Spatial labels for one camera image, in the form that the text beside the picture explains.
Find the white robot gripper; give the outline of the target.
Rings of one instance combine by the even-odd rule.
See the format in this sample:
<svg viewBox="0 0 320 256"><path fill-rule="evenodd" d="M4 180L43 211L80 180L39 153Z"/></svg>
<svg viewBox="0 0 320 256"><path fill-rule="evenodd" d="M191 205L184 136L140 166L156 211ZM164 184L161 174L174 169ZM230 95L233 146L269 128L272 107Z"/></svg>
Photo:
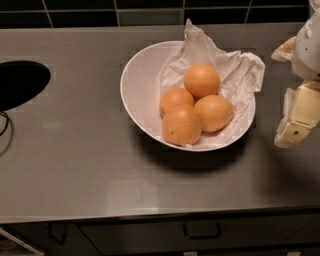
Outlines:
<svg viewBox="0 0 320 256"><path fill-rule="evenodd" d="M274 144L291 148L300 144L320 122L320 9L299 30L271 54L278 62L290 62L294 74L305 81L288 88L284 96L283 119Z"/></svg>

